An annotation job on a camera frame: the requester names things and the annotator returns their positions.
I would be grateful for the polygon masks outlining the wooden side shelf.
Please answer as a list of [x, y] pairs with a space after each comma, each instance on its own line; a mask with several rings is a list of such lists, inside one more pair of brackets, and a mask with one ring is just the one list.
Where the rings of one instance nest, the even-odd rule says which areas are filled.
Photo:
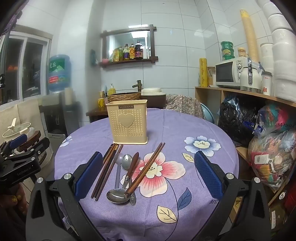
[[195, 98], [210, 110], [219, 108], [215, 118], [217, 125], [233, 140], [240, 159], [250, 165], [247, 147], [252, 131], [244, 121], [255, 122], [260, 108], [276, 104], [284, 108], [295, 119], [295, 103], [263, 94], [219, 87], [196, 87]]

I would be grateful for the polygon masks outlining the white microwave oven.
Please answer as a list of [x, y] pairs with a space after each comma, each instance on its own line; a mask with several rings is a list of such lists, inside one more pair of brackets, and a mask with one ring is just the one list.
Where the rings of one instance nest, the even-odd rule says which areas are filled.
[[247, 57], [233, 58], [217, 64], [215, 67], [216, 85], [218, 87], [238, 89], [241, 86], [241, 75], [245, 67], [247, 68], [247, 82], [249, 85], [252, 85], [252, 63], [251, 59]]

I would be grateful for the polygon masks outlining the bronze faucet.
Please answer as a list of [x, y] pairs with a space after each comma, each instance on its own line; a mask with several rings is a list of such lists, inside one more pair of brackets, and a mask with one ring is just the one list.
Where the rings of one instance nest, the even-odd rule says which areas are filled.
[[137, 80], [137, 84], [133, 85], [132, 88], [137, 88], [137, 91], [141, 92], [142, 91], [142, 81]]

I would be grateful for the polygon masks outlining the brown chopstick pair right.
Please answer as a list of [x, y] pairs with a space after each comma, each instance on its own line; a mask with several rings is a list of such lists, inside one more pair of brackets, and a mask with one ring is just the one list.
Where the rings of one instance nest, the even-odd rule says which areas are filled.
[[157, 147], [156, 151], [152, 154], [151, 158], [149, 159], [148, 163], [145, 165], [145, 167], [141, 170], [141, 172], [137, 175], [136, 179], [132, 182], [131, 186], [126, 190], [125, 195], [130, 196], [132, 192], [138, 187], [138, 185], [143, 180], [144, 176], [150, 169], [151, 165], [154, 163], [156, 157], [160, 153], [160, 151], [163, 149], [165, 143], [160, 143]]

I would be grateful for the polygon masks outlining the brown chopstick bundle left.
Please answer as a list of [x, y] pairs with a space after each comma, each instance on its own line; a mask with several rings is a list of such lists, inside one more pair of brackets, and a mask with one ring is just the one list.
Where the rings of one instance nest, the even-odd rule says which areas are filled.
[[121, 152], [123, 145], [112, 144], [106, 154], [103, 157], [103, 169], [99, 175], [98, 181], [93, 189], [91, 198], [94, 198], [95, 201], [98, 201], [102, 190], [107, 182], [107, 179], [113, 169], [113, 166], [116, 163], [118, 154]]

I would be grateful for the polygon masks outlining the small steel spoon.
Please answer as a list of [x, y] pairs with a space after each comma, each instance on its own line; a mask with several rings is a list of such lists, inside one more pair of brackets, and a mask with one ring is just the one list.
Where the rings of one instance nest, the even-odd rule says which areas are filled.
[[[122, 161], [123, 169], [126, 170], [126, 171], [129, 171], [130, 167], [132, 167], [132, 170], [133, 170], [134, 166], [135, 165], [133, 164], [133, 157], [131, 157], [131, 155], [129, 155], [129, 154], [125, 154], [123, 156], [123, 161]], [[126, 188], [127, 185], [130, 185], [131, 183], [132, 183], [132, 180], [131, 180], [130, 174], [127, 173], [126, 176], [125, 176], [125, 181], [124, 181], [124, 183], [122, 185], [123, 189], [127, 189]], [[134, 192], [131, 193], [129, 202], [130, 202], [131, 205], [136, 204], [137, 197], [136, 197]]]

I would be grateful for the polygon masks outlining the wooden framed mirror shelf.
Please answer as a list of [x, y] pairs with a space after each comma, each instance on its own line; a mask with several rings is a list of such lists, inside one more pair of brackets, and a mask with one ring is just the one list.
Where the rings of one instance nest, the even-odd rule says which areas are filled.
[[149, 62], [156, 63], [154, 25], [136, 25], [127, 29], [104, 31], [102, 38], [101, 67], [111, 65]]

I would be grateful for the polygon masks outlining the stack of white cups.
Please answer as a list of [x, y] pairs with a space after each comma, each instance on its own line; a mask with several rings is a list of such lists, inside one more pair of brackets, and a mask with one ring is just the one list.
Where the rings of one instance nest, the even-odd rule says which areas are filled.
[[256, 3], [267, 19], [273, 39], [274, 96], [295, 102], [295, 33], [273, 2]]

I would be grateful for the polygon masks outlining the beige perforated cutlery holder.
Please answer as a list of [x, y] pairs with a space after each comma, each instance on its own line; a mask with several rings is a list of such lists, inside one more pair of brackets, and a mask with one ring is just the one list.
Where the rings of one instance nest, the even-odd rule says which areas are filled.
[[113, 101], [106, 105], [113, 142], [145, 145], [147, 137], [147, 100]]

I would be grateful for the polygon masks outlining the woven basket sink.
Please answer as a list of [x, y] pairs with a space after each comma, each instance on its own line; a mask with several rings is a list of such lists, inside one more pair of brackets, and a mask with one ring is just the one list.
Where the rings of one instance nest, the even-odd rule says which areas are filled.
[[113, 101], [126, 101], [126, 100], [139, 100], [141, 99], [141, 92], [129, 92], [129, 93], [116, 93], [107, 97], [108, 102]]

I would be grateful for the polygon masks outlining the black garbage bag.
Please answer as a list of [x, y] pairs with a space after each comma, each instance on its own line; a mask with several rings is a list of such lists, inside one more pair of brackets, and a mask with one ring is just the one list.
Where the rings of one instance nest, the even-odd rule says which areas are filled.
[[231, 94], [220, 104], [218, 126], [236, 146], [248, 146], [253, 138], [252, 125], [265, 101], [255, 96]]

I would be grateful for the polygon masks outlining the purple floral tablecloth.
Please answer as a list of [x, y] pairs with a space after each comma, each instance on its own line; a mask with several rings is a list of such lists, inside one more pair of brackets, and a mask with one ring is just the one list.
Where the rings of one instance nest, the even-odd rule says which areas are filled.
[[145, 167], [160, 143], [155, 162], [135, 190], [137, 202], [111, 203], [106, 194], [115, 187], [113, 168], [98, 201], [86, 196], [80, 204], [106, 240], [191, 240], [217, 205], [194, 165], [202, 151], [226, 173], [239, 173], [232, 140], [216, 125], [173, 110], [147, 111], [146, 145], [125, 145], [123, 154], [139, 152], [133, 177]]

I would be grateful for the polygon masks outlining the translucent plastic spoon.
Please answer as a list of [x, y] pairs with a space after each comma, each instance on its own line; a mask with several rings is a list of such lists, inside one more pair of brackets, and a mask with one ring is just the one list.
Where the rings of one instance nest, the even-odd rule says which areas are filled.
[[119, 153], [116, 159], [117, 169], [116, 169], [116, 177], [115, 177], [115, 189], [119, 188], [119, 181], [120, 181], [120, 172], [121, 172], [121, 164], [123, 160], [124, 154]]

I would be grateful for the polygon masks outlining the blue water jug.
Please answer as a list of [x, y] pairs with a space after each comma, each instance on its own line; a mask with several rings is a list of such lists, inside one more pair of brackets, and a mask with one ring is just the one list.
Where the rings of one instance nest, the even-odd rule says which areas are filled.
[[49, 59], [48, 89], [63, 91], [71, 85], [71, 62], [68, 55], [60, 54]]

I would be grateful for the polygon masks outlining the yellow paper roll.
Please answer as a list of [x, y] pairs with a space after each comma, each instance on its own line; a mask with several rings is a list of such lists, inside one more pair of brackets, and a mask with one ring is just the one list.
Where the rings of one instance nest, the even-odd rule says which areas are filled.
[[207, 59], [200, 58], [199, 59], [200, 65], [200, 86], [207, 87], [208, 86], [208, 76], [207, 76]]

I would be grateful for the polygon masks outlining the water dispenser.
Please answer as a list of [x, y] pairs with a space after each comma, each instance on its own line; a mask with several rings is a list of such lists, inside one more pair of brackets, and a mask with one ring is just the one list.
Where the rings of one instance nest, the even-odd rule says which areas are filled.
[[67, 100], [65, 91], [58, 91], [39, 99], [39, 110], [44, 117], [51, 138], [67, 138], [79, 129], [78, 103]]

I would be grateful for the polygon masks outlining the wooden handled steel spoon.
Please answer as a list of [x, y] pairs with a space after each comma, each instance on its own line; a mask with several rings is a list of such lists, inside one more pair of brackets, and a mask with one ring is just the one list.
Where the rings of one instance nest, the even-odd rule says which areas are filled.
[[132, 172], [134, 170], [135, 165], [138, 162], [139, 152], [136, 152], [133, 157], [129, 154], [123, 155], [121, 158], [121, 166], [127, 173], [125, 175], [125, 180], [121, 188], [111, 189], [107, 192], [107, 199], [115, 204], [124, 204], [130, 200], [130, 194], [127, 193], [127, 186], [131, 185], [132, 181]]

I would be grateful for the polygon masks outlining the colourful trash bag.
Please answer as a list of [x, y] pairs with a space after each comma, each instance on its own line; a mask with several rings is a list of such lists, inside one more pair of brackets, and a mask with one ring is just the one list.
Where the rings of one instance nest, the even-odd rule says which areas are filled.
[[244, 125], [254, 135], [248, 145], [250, 165], [265, 185], [279, 189], [295, 165], [295, 113], [270, 103]]

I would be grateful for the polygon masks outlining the yellow mug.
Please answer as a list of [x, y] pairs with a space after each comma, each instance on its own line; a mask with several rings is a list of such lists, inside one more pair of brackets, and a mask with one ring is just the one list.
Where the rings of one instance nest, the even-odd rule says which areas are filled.
[[98, 109], [99, 109], [99, 111], [100, 112], [105, 111], [105, 99], [104, 98], [99, 98], [97, 100], [97, 102], [98, 102]]

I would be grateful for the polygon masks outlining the green noodle cup stack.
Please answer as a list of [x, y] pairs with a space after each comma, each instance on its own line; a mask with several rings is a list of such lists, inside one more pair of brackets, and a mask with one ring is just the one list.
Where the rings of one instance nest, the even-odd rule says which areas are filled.
[[235, 58], [233, 43], [232, 42], [230, 42], [230, 41], [222, 41], [221, 42], [221, 49], [222, 49], [223, 61]]

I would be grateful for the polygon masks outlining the floral fabric chair cover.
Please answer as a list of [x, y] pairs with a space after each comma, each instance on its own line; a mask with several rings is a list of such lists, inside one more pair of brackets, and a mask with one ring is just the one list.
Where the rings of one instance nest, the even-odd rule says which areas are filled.
[[178, 94], [168, 94], [166, 96], [165, 109], [174, 110], [180, 113], [189, 114], [205, 119], [200, 102], [194, 98]]

